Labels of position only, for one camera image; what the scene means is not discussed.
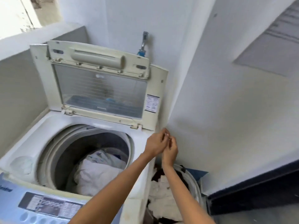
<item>washing machine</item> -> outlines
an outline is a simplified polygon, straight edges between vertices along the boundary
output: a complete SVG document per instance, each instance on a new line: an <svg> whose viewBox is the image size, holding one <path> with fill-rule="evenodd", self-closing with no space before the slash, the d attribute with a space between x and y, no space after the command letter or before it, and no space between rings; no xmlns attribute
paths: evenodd
<svg viewBox="0 0 299 224"><path fill-rule="evenodd" d="M90 199L67 187L78 162L97 147L116 147L129 166L144 151L168 71L142 56L77 42L30 50L49 111L0 159L0 221L65 224ZM142 222L153 166L142 171L113 223Z"/></svg>

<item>sticker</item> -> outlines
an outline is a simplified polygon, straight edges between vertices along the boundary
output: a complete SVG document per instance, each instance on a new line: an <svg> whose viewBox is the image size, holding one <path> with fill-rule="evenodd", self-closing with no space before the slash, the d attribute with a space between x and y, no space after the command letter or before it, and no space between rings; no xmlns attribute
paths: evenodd
<svg viewBox="0 0 299 224"><path fill-rule="evenodd" d="M160 97L147 94L145 111L157 113Z"/></svg>

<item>washing drum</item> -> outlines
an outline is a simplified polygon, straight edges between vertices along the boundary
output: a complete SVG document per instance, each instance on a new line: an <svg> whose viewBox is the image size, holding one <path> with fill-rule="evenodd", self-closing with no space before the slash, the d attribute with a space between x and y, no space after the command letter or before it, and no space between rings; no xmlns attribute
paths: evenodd
<svg viewBox="0 0 299 224"><path fill-rule="evenodd" d="M128 135L80 124L58 133L46 146L37 168L40 185L71 191L69 185L78 164L97 150L104 150L126 162L131 160L132 146Z"/></svg>

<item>white laundry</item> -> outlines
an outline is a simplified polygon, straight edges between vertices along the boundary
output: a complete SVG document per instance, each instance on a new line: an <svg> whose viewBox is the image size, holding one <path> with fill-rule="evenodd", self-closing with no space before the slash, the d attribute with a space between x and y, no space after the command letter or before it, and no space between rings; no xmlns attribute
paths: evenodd
<svg viewBox="0 0 299 224"><path fill-rule="evenodd" d="M102 150L96 151L86 157L87 160L93 163L107 164L111 167L125 169L126 163L112 154L105 153Z"/></svg>
<svg viewBox="0 0 299 224"><path fill-rule="evenodd" d="M158 182L152 181L149 199L151 203L149 203L148 209L157 219L164 217L179 222L183 221L166 176L162 175Z"/></svg>
<svg viewBox="0 0 299 224"><path fill-rule="evenodd" d="M85 196L95 196L122 171L119 168L84 159L74 175L74 181L77 183L77 193Z"/></svg>

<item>white wall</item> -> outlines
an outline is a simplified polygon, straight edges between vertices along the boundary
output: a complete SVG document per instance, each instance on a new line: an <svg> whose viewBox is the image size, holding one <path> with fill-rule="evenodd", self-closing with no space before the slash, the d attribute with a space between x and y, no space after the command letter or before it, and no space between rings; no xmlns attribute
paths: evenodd
<svg viewBox="0 0 299 224"><path fill-rule="evenodd" d="M150 34L147 56L176 66L194 0L58 0L62 18L86 26L91 44L137 53Z"/></svg>
<svg viewBox="0 0 299 224"><path fill-rule="evenodd" d="M84 26L67 23L0 40L0 157L47 107L29 45L50 39L88 42Z"/></svg>
<svg viewBox="0 0 299 224"><path fill-rule="evenodd" d="M232 64L253 26L275 19L265 12L277 1L216 0L171 113L177 162L209 172L206 194L299 159L296 78Z"/></svg>

